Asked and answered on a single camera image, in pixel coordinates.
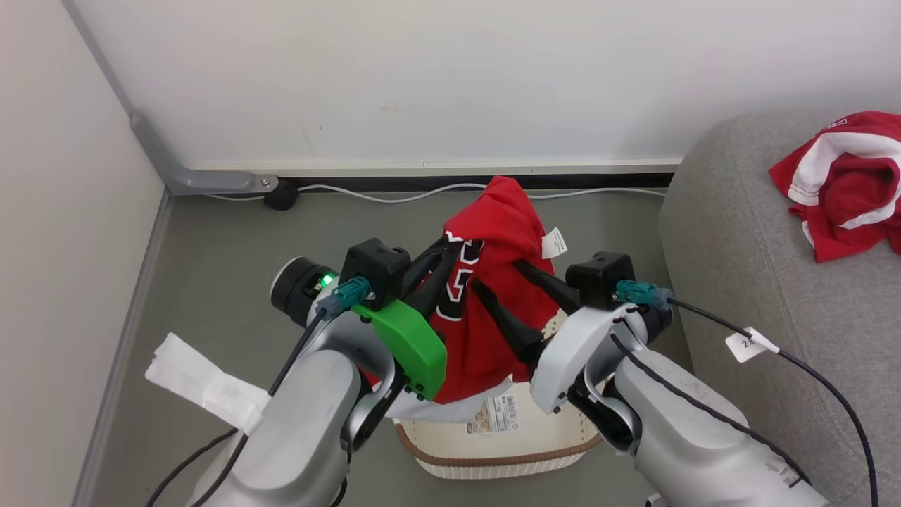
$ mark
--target brown basket rim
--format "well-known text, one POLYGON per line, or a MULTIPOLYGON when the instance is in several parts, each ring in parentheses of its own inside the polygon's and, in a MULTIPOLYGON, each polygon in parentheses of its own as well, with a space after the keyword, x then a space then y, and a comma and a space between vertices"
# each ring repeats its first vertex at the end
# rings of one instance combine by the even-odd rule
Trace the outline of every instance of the brown basket rim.
POLYGON ((406 430, 404 426, 400 423, 395 424, 395 430, 397 431, 397 436, 400 438, 406 450, 410 451, 410 454, 416 457, 429 465, 434 466, 511 466, 511 465, 522 465, 525 463, 535 463, 538 461, 548 461, 551 459, 558 459, 562 457, 572 456, 575 454, 581 454, 592 447, 596 446, 601 442, 600 435, 594 435, 589 441, 583 442, 577 446, 565 447, 563 449, 557 449, 553 451, 545 451, 542 453, 532 453, 525 454, 520 456, 507 456, 507 457, 438 457, 432 456, 428 453, 423 452, 410 437, 407 436, 406 430))

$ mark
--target white cable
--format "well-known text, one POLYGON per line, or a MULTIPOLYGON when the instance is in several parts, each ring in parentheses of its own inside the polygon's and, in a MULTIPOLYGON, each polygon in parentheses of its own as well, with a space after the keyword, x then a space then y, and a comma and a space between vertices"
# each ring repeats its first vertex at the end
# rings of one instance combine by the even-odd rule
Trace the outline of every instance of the white cable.
MULTIPOLYGON (((331 190, 333 192, 340 192, 342 194, 347 194, 349 196, 353 196, 355 198, 366 199, 368 201, 377 202, 381 204, 401 204, 405 202, 413 202, 415 200, 419 200, 421 198, 427 198, 429 196, 433 196, 439 192, 443 192, 444 190, 451 189, 484 189, 487 185, 480 185, 478 183, 455 183, 453 185, 448 185, 446 187, 440 187, 435 190, 429 190, 428 192, 424 192, 422 194, 418 194, 409 198, 400 198, 400 199, 382 199, 382 198, 374 198, 372 196, 368 196, 366 194, 361 194, 359 192, 355 192, 353 190, 343 189, 341 187, 333 187, 332 185, 307 185, 305 187, 301 187, 297 189, 298 192, 304 192, 307 190, 331 190)), ((529 196, 530 199, 534 200, 542 200, 542 199, 554 199, 554 198, 571 198, 575 196, 584 196, 586 194, 596 194, 602 192, 634 192, 637 194, 646 194, 651 196, 657 196, 660 198, 666 197, 666 194, 662 192, 655 192, 654 190, 647 189, 584 189, 584 190, 576 190, 574 192, 566 192, 562 194, 547 194, 547 195, 539 195, 539 196, 529 196)), ((244 201, 244 200, 258 200, 262 199, 262 196, 256 196, 252 198, 227 198, 224 196, 207 196, 211 198, 218 198, 222 200, 232 200, 232 201, 244 201)))
POLYGON ((454 185, 448 185, 447 187, 441 187, 435 190, 429 190, 423 194, 419 194, 416 196, 412 196, 410 198, 401 198, 401 199, 381 199, 374 198, 371 196, 367 196, 364 194, 360 194, 359 192, 354 192, 353 190, 342 189, 341 187, 333 187, 332 185, 307 185, 306 187, 301 187, 297 189, 298 192, 303 192, 305 190, 315 190, 315 189, 323 189, 323 190, 332 190, 335 192, 340 192, 342 194, 347 194, 349 196, 353 196, 355 198, 361 198, 370 200, 372 202, 380 202, 382 204, 400 204, 403 202, 413 202, 415 200, 419 200, 421 198, 427 198, 429 196, 433 196, 438 192, 443 192, 444 190, 450 189, 484 189, 486 185, 479 185, 478 183, 456 183, 454 185))
POLYGON ((555 198, 572 198, 575 196, 584 196, 586 194, 597 194, 601 192, 635 192, 636 194, 647 194, 649 196, 657 196, 659 198, 665 198, 667 195, 663 192, 655 192, 654 190, 646 190, 646 189, 585 189, 585 190, 576 190, 575 192, 566 192, 564 194, 548 194, 546 196, 529 196, 530 199, 539 200, 539 199, 555 199, 555 198))
POLYGON ((241 201, 245 201, 245 200, 260 200, 263 198, 263 196, 253 196, 252 198, 227 198, 226 196, 214 196, 212 194, 207 194, 206 196, 209 198, 221 199, 221 200, 232 200, 232 201, 236 201, 236 202, 241 202, 241 201))

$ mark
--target white wall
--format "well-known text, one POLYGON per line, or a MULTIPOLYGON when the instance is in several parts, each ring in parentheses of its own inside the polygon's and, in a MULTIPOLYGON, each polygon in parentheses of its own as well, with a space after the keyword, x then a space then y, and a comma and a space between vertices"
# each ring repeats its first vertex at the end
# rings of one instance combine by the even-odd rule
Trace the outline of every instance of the white wall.
POLYGON ((727 116, 901 82, 896 0, 76 3, 202 168, 673 159, 727 116))
POLYGON ((59 0, 0 0, 0 503, 70 505, 162 186, 59 0))

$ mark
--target sofa cushion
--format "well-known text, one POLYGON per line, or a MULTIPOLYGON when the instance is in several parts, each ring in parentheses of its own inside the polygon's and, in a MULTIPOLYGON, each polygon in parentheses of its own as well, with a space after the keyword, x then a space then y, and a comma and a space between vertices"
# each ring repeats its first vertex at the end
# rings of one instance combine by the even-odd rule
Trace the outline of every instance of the sofa cushion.
MULTIPOLYGON (((677 298, 764 336, 848 398, 876 457, 880 499, 901 504, 901 256, 886 243, 817 264, 767 171, 861 107, 748 115, 720 124, 679 166, 660 213, 677 298)), ((785 449, 835 505, 869 505, 857 433, 842 406, 787 361, 738 364, 730 332, 682 312, 696 375, 785 449)))

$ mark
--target laundry basket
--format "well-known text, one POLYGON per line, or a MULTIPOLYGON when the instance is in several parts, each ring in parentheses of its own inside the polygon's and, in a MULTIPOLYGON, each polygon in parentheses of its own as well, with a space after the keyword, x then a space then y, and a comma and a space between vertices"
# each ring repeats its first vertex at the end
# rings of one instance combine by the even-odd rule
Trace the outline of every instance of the laundry basket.
MULTIPOLYGON (((560 312, 543 329, 562 325, 560 312)), ((545 414, 529 383, 487 400, 471 423, 394 419, 401 442, 427 472, 445 479, 497 479, 539 474, 576 463, 600 443, 594 424, 569 403, 545 414)))

